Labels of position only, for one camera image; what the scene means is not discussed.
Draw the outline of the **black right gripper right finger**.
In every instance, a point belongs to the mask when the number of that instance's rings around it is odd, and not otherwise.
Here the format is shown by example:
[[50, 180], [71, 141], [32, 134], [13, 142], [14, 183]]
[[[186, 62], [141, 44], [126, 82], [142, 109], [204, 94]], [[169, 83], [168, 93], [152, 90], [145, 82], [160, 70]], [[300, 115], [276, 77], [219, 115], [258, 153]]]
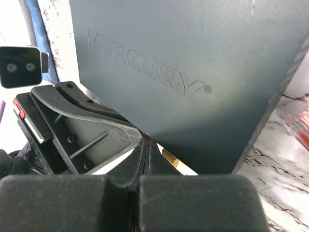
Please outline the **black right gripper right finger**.
[[182, 175], [161, 153], [157, 143], [144, 139], [145, 175]]

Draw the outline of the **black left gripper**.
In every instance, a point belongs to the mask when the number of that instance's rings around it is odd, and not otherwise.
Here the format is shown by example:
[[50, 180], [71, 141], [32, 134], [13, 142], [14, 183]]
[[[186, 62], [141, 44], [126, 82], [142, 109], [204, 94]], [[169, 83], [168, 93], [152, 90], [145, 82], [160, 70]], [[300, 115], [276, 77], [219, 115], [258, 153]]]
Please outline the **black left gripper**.
[[130, 154], [142, 139], [136, 127], [72, 81], [34, 87], [17, 94], [13, 104], [32, 152], [26, 159], [44, 174], [55, 173], [46, 159], [51, 140], [72, 174], [104, 174], [104, 166]]

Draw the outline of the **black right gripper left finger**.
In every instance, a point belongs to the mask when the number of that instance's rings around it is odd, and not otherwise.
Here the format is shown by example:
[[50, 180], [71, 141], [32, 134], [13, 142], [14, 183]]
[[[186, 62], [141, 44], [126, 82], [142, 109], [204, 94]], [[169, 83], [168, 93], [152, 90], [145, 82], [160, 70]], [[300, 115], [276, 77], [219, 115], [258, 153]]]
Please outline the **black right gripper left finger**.
[[141, 139], [130, 155], [107, 172], [104, 177], [104, 190], [129, 189], [136, 191], [140, 178], [147, 175], [147, 139]]

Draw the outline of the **dark grey network switch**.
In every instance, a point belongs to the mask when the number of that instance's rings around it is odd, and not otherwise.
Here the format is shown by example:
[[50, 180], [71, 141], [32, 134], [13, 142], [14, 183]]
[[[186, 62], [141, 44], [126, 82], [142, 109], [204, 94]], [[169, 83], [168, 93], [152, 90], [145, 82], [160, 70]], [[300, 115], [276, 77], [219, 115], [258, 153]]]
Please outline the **dark grey network switch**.
[[80, 82], [198, 174], [237, 172], [309, 45], [306, 0], [72, 0]]

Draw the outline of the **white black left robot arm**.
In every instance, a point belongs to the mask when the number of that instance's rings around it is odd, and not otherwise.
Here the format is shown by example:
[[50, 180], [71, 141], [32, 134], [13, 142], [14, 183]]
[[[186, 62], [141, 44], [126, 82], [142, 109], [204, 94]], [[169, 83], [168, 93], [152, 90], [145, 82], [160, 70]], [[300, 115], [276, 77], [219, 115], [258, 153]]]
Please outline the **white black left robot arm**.
[[131, 153], [141, 132], [116, 111], [87, 97], [72, 82], [16, 95], [14, 113], [27, 144], [0, 155], [0, 175], [95, 174]]

